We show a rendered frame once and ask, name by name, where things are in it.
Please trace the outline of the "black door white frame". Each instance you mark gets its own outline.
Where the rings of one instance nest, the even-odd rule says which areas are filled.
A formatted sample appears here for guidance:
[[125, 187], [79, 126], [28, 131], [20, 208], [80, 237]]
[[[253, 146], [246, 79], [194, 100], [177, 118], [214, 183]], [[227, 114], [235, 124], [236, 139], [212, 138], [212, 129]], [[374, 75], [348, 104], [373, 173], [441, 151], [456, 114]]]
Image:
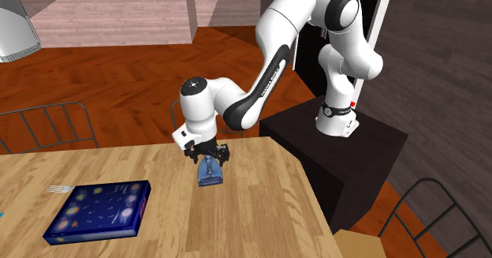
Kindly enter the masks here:
[[[389, 2], [390, 0], [360, 0], [363, 34], [371, 47], [377, 42]], [[303, 27], [296, 41], [293, 70], [316, 96], [326, 93], [326, 76], [318, 62], [318, 56], [321, 48], [328, 42], [326, 31], [310, 24]]]

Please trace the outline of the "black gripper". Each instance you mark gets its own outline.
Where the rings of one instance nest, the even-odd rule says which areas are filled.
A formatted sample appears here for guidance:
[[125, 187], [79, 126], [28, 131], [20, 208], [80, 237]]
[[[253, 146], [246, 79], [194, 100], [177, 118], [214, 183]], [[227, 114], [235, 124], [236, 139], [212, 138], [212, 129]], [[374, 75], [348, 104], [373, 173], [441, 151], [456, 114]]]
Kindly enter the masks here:
[[184, 155], [191, 158], [195, 164], [198, 163], [199, 155], [211, 155], [218, 160], [220, 166], [223, 166], [229, 160], [230, 152], [227, 144], [218, 145], [216, 137], [213, 136], [199, 144], [190, 140], [185, 144]]

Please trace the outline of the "grey range hood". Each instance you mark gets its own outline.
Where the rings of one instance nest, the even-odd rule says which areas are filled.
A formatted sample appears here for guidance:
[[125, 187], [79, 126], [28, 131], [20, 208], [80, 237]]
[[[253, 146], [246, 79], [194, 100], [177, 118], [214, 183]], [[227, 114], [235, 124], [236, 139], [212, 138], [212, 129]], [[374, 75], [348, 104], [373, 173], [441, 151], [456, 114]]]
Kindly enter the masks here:
[[14, 62], [41, 48], [21, 0], [0, 0], [0, 62]]

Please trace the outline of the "dark robot stand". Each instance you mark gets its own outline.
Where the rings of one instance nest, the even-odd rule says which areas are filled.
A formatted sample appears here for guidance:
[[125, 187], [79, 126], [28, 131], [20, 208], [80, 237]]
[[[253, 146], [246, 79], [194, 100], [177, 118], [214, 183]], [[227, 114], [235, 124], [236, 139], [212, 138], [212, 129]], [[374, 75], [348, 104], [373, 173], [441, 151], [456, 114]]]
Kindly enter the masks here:
[[327, 136], [315, 127], [323, 96], [259, 122], [269, 136], [299, 159], [322, 213], [335, 234], [351, 229], [372, 207], [408, 134], [361, 112], [348, 137]]

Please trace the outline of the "black metal chair wooden seat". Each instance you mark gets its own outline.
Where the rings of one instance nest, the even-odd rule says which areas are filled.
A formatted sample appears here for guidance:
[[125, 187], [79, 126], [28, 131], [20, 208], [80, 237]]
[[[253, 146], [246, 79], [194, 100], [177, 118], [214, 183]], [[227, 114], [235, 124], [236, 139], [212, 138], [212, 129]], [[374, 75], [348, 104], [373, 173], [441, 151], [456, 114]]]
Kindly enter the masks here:
[[[444, 192], [444, 194], [447, 195], [447, 197], [451, 201], [451, 204], [444, 211], [442, 211], [433, 221], [426, 225], [418, 234], [414, 234], [405, 224], [404, 220], [398, 215], [398, 210], [400, 206], [404, 203], [404, 201], [408, 198], [408, 195], [411, 194], [413, 190], [415, 190], [424, 182], [435, 183]], [[492, 258], [492, 246], [484, 237], [483, 232], [477, 227], [477, 225], [471, 219], [470, 215], [462, 208], [462, 206], [457, 202], [450, 191], [439, 180], [435, 178], [421, 178], [414, 185], [412, 185], [398, 200], [393, 210], [389, 213], [377, 236], [361, 234], [350, 230], [339, 230], [334, 235], [334, 237], [343, 258], [388, 258], [386, 256], [381, 237], [384, 236], [384, 233], [387, 230], [388, 225], [391, 223], [392, 219], [397, 219], [404, 228], [406, 234], [412, 240], [415, 247], [418, 249], [419, 255], [416, 258], [432, 258], [429, 254], [425, 253], [420, 240], [425, 234], [428, 234], [434, 226], [439, 224], [452, 211], [459, 211], [463, 215], [468, 224], [475, 231], [475, 235], [473, 237], [470, 237], [461, 246], [454, 249], [450, 254], [446, 254], [444, 258], [459, 258], [459, 255], [465, 252], [469, 247], [473, 246], [477, 241], [482, 242]]]

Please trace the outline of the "dark blue star print book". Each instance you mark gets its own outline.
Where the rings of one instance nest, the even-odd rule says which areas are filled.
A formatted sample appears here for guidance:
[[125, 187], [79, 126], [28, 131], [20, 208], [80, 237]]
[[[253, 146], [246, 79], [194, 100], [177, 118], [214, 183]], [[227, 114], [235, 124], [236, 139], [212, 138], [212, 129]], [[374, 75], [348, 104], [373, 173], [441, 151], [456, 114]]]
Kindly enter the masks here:
[[151, 192], [148, 180], [78, 185], [43, 234], [49, 245], [135, 237]]

